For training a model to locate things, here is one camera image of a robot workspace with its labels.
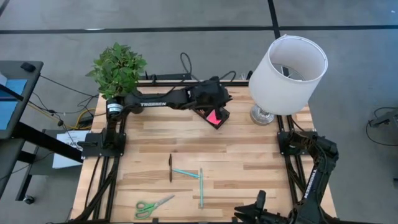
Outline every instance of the gray floor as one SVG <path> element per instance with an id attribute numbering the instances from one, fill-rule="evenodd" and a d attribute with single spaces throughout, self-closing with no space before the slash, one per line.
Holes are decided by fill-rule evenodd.
<path id="1" fill-rule="evenodd" d="M 395 0 L 277 0 L 275 7 L 280 26 L 398 24 Z M 0 17 L 0 29 L 271 24 L 266 0 L 11 0 Z M 329 69 L 310 107 L 318 132 L 337 142 L 340 150 L 330 181 L 338 216 L 343 220 L 397 223 L 398 190 L 392 178 L 398 177 L 398 148 L 370 142 L 364 128 L 376 108 L 398 105 L 398 30 L 286 33 L 315 41 L 329 59 Z M 92 60 L 115 41 L 141 53 L 148 61 L 149 73 L 181 72 L 178 56 L 186 52 L 193 73 L 208 78 L 229 70 L 240 74 L 255 69 L 273 40 L 272 31 L 0 35 L 0 60 L 41 60 L 43 75 L 95 94 L 96 84 L 84 75 Z M 85 99 L 43 79 L 35 92 L 46 106 L 57 111 L 75 111 L 76 104 Z M 38 103 L 35 97 L 31 100 Z M 73 124 L 76 117 L 73 114 L 64 119 Z M 31 109 L 25 111 L 22 120 L 37 129 L 57 128 Z M 396 131 L 372 129 L 370 135 L 394 142 Z M 10 179 L 0 201 L 0 223 L 64 221 L 72 207 L 79 168 L 65 169 L 56 176 L 34 177 L 28 190 L 37 198 L 33 205 L 14 201 L 23 175 L 19 172 Z"/>

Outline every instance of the green scissors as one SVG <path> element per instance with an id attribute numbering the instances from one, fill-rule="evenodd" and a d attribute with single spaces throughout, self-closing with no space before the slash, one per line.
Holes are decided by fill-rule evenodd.
<path id="1" fill-rule="evenodd" d="M 137 211 L 135 214 L 135 218 L 136 219 L 148 218 L 157 207 L 159 207 L 160 205 L 167 202 L 168 200 L 170 200 L 173 197 L 174 197 L 174 195 L 167 196 L 166 198 L 163 198 L 162 200 L 160 200 L 156 203 L 146 203 L 143 201 L 137 202 L 137 205 L 136 205 Z"/>

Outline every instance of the white lamp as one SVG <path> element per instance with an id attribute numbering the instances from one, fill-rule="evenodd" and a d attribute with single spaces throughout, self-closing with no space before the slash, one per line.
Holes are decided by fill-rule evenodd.
<path id="1" fill-rule="evenodd" d="M 282 67 L 289 69 L 289 76 L 283 74 Z M 265 125 L 274 119 L 274 114 L 300 111 L 327 68 L 324 51 L 311 40 L 291 35 L 275 40 L 249 81 L 250 94 L 256 102 L 251 110 L 252 120 Z"/>

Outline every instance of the wooden tabletop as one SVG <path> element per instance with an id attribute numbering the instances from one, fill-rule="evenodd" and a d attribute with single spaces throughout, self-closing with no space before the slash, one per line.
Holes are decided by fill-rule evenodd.
<path id="1" fill-rule="evenodd" d="M 143 93 L 165 93 L 170 87 L 142 87 Z M 226 109 L 231 113 L 219 130 L 214 129 L 193 111 L 170 108 L 145 108 L 141 114 L 130 114 L 125 132 L 127 144 L 118 171 L 112 222 L 230 222 L 234 207 L 256 201 L 259 190 L 267 193 L 265 208 L 287 216 L 292 209 L 284 158 L 279 154 L 276 118 L 267 126 L 255 125 L 250 119 L 254 102 L 248 87 L 227 87 L 233 100 Z M 99 98 L 96 114 L 105 112 L 105 100 Z M 313 129 L 310 110 L 305 107 L 293 115 L 304 129 Z M 94 119 L 94 132 L 105 126 L 105 116 Z M 198 174 L 203 169 L 204 208 L 200 208 L 199 180 L 173 173 L 169 182 L 169 154 L 173 168 Z M 313 162 L 302 156 L 308 178 Z M 73 204 L 72 218 L 84 208 L 96 158 L 83 163 Z M 90 192 L 94 196 L 100 179 L 102 160 Z M 156 209 L 146 220 L 135 220 L 139 200 L 156 202 L 170 194 L 175 197 Z M 104 216 L 104 201 L 100 217 Z M 335 208 L 329 187 L 322 207 L 331 216 Z"/>

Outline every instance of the green leaves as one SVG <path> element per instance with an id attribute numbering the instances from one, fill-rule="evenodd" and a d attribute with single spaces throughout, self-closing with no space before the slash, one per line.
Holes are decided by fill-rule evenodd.
<path id="1" fill-rule="evenodd" d="M 147 62 L 126 45 L 115 43 L 107 47 L 94 60 L 94 69 L 86 76 L 93 77 L 99 84 L 98 91 L 105 99 L 125 96 L 136 89 L 139 75 L 144 72 Z"/>

